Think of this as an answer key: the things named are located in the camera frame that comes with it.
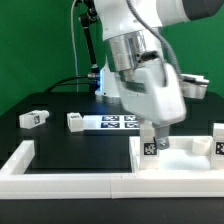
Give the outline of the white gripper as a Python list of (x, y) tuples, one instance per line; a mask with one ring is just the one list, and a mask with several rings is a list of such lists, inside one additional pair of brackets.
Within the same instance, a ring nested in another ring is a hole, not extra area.
[(146, 62), (134, 71), (133, 82), (117, 79), (123, 108), (154, 123), (155, 143), (159, 150), (168, 149), (171, 125), (183, 121), (186, 107), (174, 68), (166, 63), (167, 84), (164, 84), (159, 62)]

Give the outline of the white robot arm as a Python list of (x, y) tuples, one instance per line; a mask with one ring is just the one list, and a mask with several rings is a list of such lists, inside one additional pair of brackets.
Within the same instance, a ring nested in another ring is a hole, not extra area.
[(209, 81), (180, 71), (162, 27), (215, 15), (224, 0), (94, 0), (107, 46), (108, 67), (125, 110), (150, 121), (159, 149), (186, 117), (184, 99), (202, 98)]

